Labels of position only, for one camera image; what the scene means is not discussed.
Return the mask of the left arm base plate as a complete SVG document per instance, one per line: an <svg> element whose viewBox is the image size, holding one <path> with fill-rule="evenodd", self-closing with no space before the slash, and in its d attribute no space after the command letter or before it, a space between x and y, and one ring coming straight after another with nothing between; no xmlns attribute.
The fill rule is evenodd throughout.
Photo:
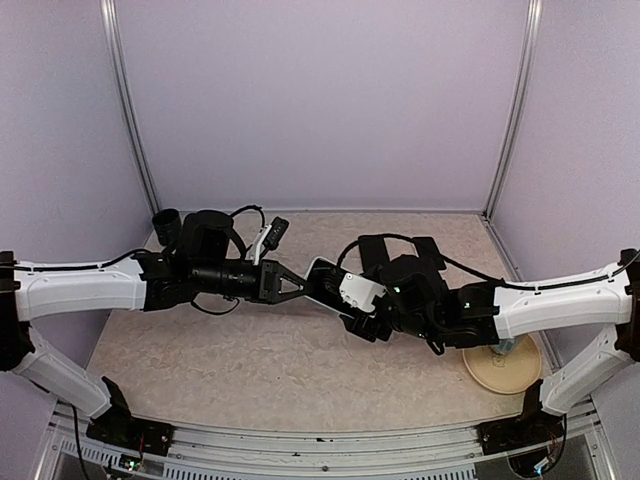
<svg viewBox="0 0 640 480"><path fill-rule="evenodd" d="M171 424L132 417L106 423L92 421L86 435L112 446L166 457L174 431Z"/></svg>

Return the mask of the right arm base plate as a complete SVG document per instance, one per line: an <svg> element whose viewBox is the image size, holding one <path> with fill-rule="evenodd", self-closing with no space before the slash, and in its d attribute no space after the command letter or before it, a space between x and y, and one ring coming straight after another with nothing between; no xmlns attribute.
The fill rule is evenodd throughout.
<svg viewBox="0 0 640 480"><path fill-rule="evenodd" d="M477 432L483 454L493 455L560 439L565 427L563 417L526 421L510 417L483 422Z"/></svg>

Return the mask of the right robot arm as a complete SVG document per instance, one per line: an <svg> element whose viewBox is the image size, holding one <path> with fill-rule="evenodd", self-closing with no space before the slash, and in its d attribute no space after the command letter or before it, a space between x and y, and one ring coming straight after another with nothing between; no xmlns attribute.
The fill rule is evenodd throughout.
<svg viewBox="0 0 640 480"><path fill-rule="evenodd" d="M540 330L599 324L599 335L554 374L525 391L514 417L479 425L484 453L497 453L566 433L575 403L639 359L639 253L575 276L509 283L479 274L475 283L450 289L430 261L402 255L373 278L339 275L332 284L358 310L348 329L374 341L398 331L448 347L496 346Z"/></svg>

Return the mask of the black phone case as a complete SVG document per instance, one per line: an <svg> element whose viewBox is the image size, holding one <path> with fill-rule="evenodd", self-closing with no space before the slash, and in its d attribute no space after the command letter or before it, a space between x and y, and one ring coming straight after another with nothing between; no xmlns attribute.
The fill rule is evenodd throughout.
<svg viewBox="0 0 640 480"><path fill-rule="evenodd" d="M358 250L364 275L374 275L391 262L385 239L382 235L361 235Z"/></svg>

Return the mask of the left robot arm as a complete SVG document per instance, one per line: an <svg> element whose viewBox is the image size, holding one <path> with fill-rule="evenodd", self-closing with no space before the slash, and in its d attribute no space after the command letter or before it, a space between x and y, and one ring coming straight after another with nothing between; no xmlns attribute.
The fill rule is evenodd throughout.
<svg viewBox="0 0 640 480"><path fill-rule="evenodd" d="M176 240L160 237L162 251L136 249L109 262L19 263L13 252L1 254L2 371L69 402L121 445L133 443L140 424L118 385L53 348L32 320L94 310L168 310L193 305L201 294L275 305L312 291L307 280L261 256L277 248L286 220L264 225L251 246L236 232L231 214L201 210L177 221Z"/></svg>

